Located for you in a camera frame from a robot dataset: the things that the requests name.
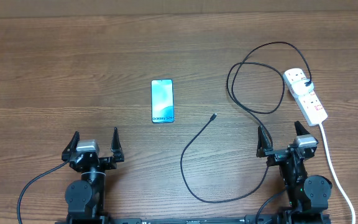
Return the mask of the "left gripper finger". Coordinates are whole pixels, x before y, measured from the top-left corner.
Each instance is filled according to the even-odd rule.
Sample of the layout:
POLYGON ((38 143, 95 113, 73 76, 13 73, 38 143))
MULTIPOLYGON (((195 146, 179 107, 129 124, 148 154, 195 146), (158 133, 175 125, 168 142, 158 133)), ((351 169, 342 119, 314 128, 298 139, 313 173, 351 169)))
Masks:
POLYGON ((78 131, 75 131, 71 141, 68 143, 67 147, 62 152, 62 161, 69 161, 73 152, 76 152, 76 147, 78 141, 80 140, 80 134, 78 131))
POLYGON ((124 153, 119 141, 119 133, 117 127, 114 128, 114 133, 111 142, 111 152, 115 162, 124 162, 124 153))

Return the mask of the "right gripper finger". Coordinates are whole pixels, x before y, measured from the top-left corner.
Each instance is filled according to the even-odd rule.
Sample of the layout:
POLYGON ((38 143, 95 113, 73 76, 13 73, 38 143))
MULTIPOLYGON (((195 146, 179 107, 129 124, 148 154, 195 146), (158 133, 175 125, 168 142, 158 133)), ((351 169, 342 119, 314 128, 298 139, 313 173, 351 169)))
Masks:
POLYGON ((304 136, 304 135, 310 134, 310 132, 307 131, 305 129, 305 127, 299 121, 295 121, 294 125, 295 125, 295 130, 296 130, 297 136, 304 136))
POLYGON ((258 127, 258 144, 257 144, 257 157, 267 157, 273 151, 270 138, 268 137, 265 129, 261 126, 258 127))

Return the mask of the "blue Samsung smartphone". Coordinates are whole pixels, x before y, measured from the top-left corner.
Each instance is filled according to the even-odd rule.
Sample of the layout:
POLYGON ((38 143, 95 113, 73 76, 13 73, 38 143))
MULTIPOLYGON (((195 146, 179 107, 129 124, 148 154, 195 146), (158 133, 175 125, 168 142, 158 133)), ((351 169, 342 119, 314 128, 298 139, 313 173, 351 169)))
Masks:
POLYGON ((151 81, 153 123, 173 123, 175 121, 173 99, 172 79, 151 81))

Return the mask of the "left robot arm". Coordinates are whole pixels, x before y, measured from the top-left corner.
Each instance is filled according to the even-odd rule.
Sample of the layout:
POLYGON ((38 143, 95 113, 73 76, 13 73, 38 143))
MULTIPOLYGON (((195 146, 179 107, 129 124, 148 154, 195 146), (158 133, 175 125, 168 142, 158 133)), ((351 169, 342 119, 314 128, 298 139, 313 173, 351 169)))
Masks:
POLYGON ((72 182, 65 191, 68 204, 66 223, 113 223, 104 210, 106 171, 117 168, 124 161, 124 153, 119 142, 119 133, 114 128, 111 141, 112 155, 101 157, 95 139, 81 140, 75 132, 62 152, 62 161, 81 174, 81 179, 72 182))

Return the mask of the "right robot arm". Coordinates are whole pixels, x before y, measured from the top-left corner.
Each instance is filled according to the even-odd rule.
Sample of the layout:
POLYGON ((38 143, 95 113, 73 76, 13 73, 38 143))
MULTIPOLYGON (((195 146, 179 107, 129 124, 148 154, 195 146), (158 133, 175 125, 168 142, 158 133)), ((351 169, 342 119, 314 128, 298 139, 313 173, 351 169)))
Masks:
POLYGON ((265 157, 267 167, 279 166, 285 188, 262 204, 255 215, 256 223, 331 222, 323 212, 328 209, 333 184, 321 175, 309 176, 304 165, 304 161, 314 157, 318 140, 299 121, 294 125, 296 138, 287 148, 280 150, 273 148, 263 127, 258 127, 257 157, 265 157), (287 193, 290 205, 261 218, 264 207, 283 193, 287 193))

